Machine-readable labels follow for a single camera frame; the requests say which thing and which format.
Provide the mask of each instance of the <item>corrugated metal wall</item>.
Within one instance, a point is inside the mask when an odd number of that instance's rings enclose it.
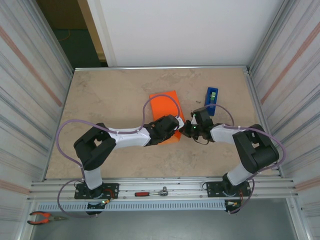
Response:
[[[0,4],[0,239],[13,239],[40,181],[72,69],[31,0]]]
[[[320,1],[296,0],[262,58],[251,66],[268,126],[287,148],[315,239],[320,239]]]

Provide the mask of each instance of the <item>metal frame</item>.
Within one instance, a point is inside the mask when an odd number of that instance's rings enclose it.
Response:
[[[243,65],[232,65],[232,66],[161,66],[161,67],[112,67],[112,68],[77,68],[75,71],[108,71],[108,70],[128,70],[128,69],[207,69],[207,68],[242,68],[243,74],[246,78],[248,89],[252,96],[252,103],[256,109],[259,121],[264,129],[268,132],[269,128],[261,109],[260,101],[258,99],[255,87],[252,82],[251,76],[248,74],[248,69]],[[46,206],[50,207],[50,211],[56,211],[57,195],[62,185],[69,179],[47,179],[44,182],[34,182],[31,185],[30,195],[27,198],[25,205],[25,211],[22,219],[27,219],[28,214],[32,211],[36,211]],[[176,204],[176,203],[218,203],[225,199],[233,199],[232,197],[221,197],[221,198],[208,198],[207,191],[202,188],[205,182],[221,181],[221,177],[162,177],[162,178],[105,178],[105,183],[119,183],[119,195],[118,199],[112,201],[110,206],[120,205],[125,203],[130,206],[127,210],[134,210],[139,204]],[[295,185],[292,179],[283,178],[281,173],[275,169],[270,175],[259,175],[255,177],[256,186],[253,193],[253,199],[273,199],[273,198],[285,198],[287,199],[292,221],[296,228],[299,239],[308,236],[303,222],[303,218],[297,210],[297,202],[295,199],[298,194],[295,190]],[[134,192],[141,191],[159,191],[162,187],[166,186],[169,195],[168,196],[150,196],[145,198],[134,197]],[[100,202],[101,200],[90,200],[90,202]],[[83,203],[83,200],[74,199],[74,186],[73,184],[67,185],[60,196],[61,204],[67,209],[72,208],[74,205]],[[105,209],[105,211],[114,211],[115,209]],[[25,224],[26,221],[22,222],[21,228],[19,229],[18,239],[30,239],[33,226]]]

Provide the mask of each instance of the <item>marble-patterned surface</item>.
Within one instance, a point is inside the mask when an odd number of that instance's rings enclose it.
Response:
[[[219,89],[217,102],[232,113],[236,125],[258,122],[241,68],[76,71],[61,122],[82,119],[112,128],[134,128],[141,124],[149,95],[171,90],[176,90],[188,119],[192,110],[204,105],[208,87]],[[148,106],[146,122],[152,120]],[[218,108],[213,122],[231,123],[228,114]],[[77,159],[73,144],[89,128],[81,123],[66,125],[59,140],[62,150]],[[182,136],[178,143],[116,149],[101,166],[101,174],[105,178],[222,176],[239,162],[234,145],[200,145]],[[54,146],[46,177],[80,176],[80,169]]]

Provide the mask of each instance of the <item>black mounting plate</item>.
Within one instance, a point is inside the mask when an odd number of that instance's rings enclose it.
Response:
[[[111,195],[110,191],[111,190],[114,193],[114,199],[118,198],[119,194],[119,184],[118,183],[103,183],[100,187],[99,190],[101,190],[101,195],[98,197],[98,199],[104,199],[104,200],[110,200]],[[75,193],[74,193],[74,199],[93,199],[90,196],[89,189],[85,183],[78,183],[75,187]]]
[[[249,182],[244,182],[241,187],[232,195],[225,193],[222,181],[207,181],[206,182],[206,191],[208,198],[221,198],[221,197],[240,197],[240,190],[243,193],[244,197],[248,197],[251,193]]]

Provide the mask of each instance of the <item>blue box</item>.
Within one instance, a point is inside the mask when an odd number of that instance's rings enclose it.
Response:
[[[215,98],[213,100],[213,102],[210,102],[210,97],[211,94],[215,93]],[[217,99],[218,99],[218,88],[214,88],[214,87],[208,87],[208,90],[206,91],[206,95],[205,95],[205,101],[204,101],[204,105],[208,105],[208,104],[216,104],[217,103]],[[216,111],[216,106],[209,106],[207,108],[208,113],[210,116],[214,116],[215,115],[215,111]]]

